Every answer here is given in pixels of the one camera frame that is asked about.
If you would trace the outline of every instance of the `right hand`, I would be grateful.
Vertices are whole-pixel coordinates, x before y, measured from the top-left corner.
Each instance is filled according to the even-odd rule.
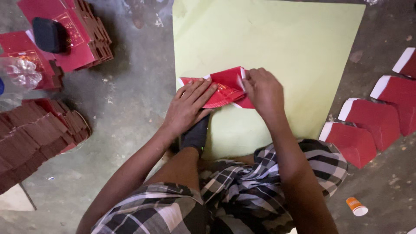
[[[248,98],[263,119],[285,115],[283,86],[264,68],[246,71],[243,84]]]

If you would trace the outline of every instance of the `left hand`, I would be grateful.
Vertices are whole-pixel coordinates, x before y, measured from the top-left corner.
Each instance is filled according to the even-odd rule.
[[[169,106],[161,128],[167,128],[178,137],[211,113],[214,109],[201,110],[217,90],[217,85],[210,85],[211,78],[199,78],[180,88]]]

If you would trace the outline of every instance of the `hand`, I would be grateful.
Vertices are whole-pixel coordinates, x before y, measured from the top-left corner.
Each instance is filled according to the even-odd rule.
[[[264,120],[276,115],[285,115],[283,86],[266,69],[246,71],[243,84],[248,98]]]
[[[217,85],[210,85],[211,78],[199,78],[180,88],[169,106],[161,128],[169,129],[169,132],[178,137],[212,112],[213,109],[201,110],[217,90]]]

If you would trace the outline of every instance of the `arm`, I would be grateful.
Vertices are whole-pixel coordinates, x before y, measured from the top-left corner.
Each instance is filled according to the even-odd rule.
[[[76,234],[90,233],[105,213],[143,184],[173,140],[211,112],[200,110],[217,89],[216,85],[208,88],[210,84],[210,79],[201,78],[178,90],[162,126],[104,185],[81,218]]]
[[[297,232],[338,233],[322,187],[290,130],[282,85],[264,68],[251,69],[246,77],[243,83],[249,99],[272,136],[283,193]]]

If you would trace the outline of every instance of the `person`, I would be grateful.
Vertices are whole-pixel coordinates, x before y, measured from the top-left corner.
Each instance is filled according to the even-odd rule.
[[[263,68],[247,71],[247,95],[272,144],[252,155],[199,164],[213,110],[201,109],[217,86],[189,82],[173,98],[155,135],[110,178],[83,215],[83,233],[337,233],[324,196],[346,176],[336,150],[297,141],[284,109],[283,87]],[[180,152],[144,181],[174,139]]]

